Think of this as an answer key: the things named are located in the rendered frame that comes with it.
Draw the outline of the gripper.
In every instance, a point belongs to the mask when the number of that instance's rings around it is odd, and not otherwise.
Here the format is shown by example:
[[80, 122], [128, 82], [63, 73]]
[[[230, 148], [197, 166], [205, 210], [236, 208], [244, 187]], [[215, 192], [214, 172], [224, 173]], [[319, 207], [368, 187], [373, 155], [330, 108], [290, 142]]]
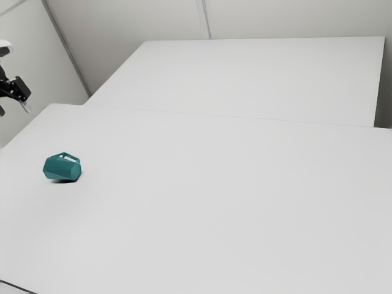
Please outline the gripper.
[[[30, 113], [31, 107], [28, 104], [30, 95], [31, 90], [22, 78], [16, 76], [12, 81], [10, 81], [6, 76], [5, 70], [0, 65], [0, 97], [9, 97], [17, 100], [25, 112]], [[0, 105], [0, 116], [4, 116], [5, 113], [5, 110]]]

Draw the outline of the teal faceted mug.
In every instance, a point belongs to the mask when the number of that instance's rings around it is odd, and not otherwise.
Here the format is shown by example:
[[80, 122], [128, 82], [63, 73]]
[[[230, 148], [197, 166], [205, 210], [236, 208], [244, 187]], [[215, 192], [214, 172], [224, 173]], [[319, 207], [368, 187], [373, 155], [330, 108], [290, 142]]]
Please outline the teal faceted mug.
[[81, 175], [80, 159], [66, 152], [45, 160], [43, 173], [47, 179], [77, 181]]

